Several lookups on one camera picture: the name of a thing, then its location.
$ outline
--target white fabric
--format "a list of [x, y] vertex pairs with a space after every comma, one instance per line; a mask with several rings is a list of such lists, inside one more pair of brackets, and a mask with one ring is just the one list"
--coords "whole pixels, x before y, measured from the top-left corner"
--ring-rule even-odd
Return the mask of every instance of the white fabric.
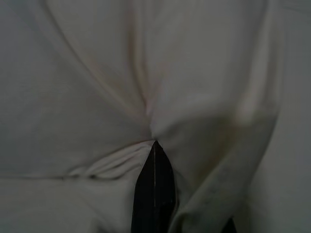
[[0, 232], [129, 232], [155, 138], [180, 200], [170, 232], [219, 232], [276, 118], [277, 9], [1, 0]]
[[275, 132], [237, 215], [239, 233], [311, 229], [311, 1], [283, 0], [284, 90]]

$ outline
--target white cloth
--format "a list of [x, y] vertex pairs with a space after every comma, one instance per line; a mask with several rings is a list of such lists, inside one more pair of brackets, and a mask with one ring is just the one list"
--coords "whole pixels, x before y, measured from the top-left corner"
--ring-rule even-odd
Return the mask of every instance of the white cloth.
[[129, 232], [155, 138], [180, 200], [170, 232], [219, 232], [276, 118], [277, 9], [1, 0], [0, 232]]
[[311, 1], [283, 0], [282, 105], [268, 150], [235, 222], [239, 233], [311, 229]]

